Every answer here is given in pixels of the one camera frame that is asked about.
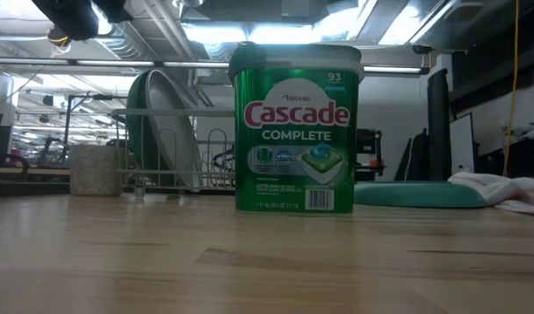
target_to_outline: wood grain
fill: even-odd
[[[534,217],[0,198],[0,313],[534,313]]]

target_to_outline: white cloth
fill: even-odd
[[[448,180],[477,191],[491,207],[534,214],[534,179],[493,174],[454,174]]]

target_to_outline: white plate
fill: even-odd
[[[190,104],[184,104],[181,100],[180,95],[184,94],[183,87],[164,72],[154,70],[149,73],[148,109],[166,111],[189,109]],[[148,118],[162,157],[170,170],[201,171],[199,147],[189,117],[149,116]],[[182,183],[178,185],[192,188],[202,185],[202,178],[198,174],[178,174],[177,178]]]

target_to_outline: ceiling light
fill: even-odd
[[[68,65],[63,59],[36,59],[36,58],[0,58],[0,64],[12,65]]]
[[[405,74],[420,74],[421,68],[413,67],[396,67],[396,66],[365,66],[366,73],[405,73]]]
[[[94,140],[94,137],[85,135],[72,135],[72,140]]]
[[[93,66],[154,66],[152,61],[124,61],[124,60],[79,60],[78,65]]]
[[[321,21],[317,22],[314,27],[315,41],[319,42],[323,38],[333,38],[348,34],[356,24],[360,14],[360,8],[351,8],[332,13]]]
[[[366,21],[372,14],[373,8],[375,7],[375,4],[378,3],[378,0],[359,0],[358,1],[358,7],[361,9],[361,12],[358,16],[358,19],[356,20],[356,23],[354,26],[349,30],[348,35],[346,36],[346,39],[348,40],[356,40],[360,32],[362,31],[362,28],[366,24]]]
[[[104,122],[106,124],[112,124],[112,120],[110,118],[105,117],[105,116],[96,116],[94,118],[96,120],[100,121],[100,122]]]
[[[412,38],[410,38],[409,42],[415,43],[417,42],[424,34],[426,34],[434,24],[436,24],[446,13],[448,13],[449,9],[453,7],[453,5],[457,2],[457,0],[451,0],[448,3],[445,4],[445,6],[437,12],[432,19],[430,19],[429,22],[427,22]]]
[[[40,130],[40,131],[53,131],[53,132],[63,132],[65,130],[64,126],[14,126],[17,130]],[[115,127],[70,127],[70,131],[80,131],[80,132],[109,132],[116,133]]]
[[[419,11],[407,6],[387,29],[379,44],[405,44],[421,27]]]
[[[94,110],[93,109],[89,109],[85,106],[80,106],[79,107],[79,110],[83,110],[83,111],[86,111],[87,113],[94,113]]]
[[[251,32],[250,41],[256,44],[309,44],[312,42],[312,26],[258,26]]]
[[[108,18],[100,10],[100,8],[92,3],[92,10],[94,14],[99,18],[99,35],[108,35],[112,32],[113,26],[108,22]]]
[[[228,62],[183,62],[183,61],[171,61],[165,62],[162,65],[165,67],[183,67],[194,69],[228,69]]]
[[[239,43],[248,40],[239,26],[197,26],[194,24],[182,26],[189,40],[202,44]]]
[[[33,139],[33,140],[38,138],[38,135],[33,134],[33,133],[24,133],[23,136],[24,136],[25,138]]]

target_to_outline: barcode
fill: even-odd
[[[305,208],[318,210],[333,210],[333,190],[306,190]]]

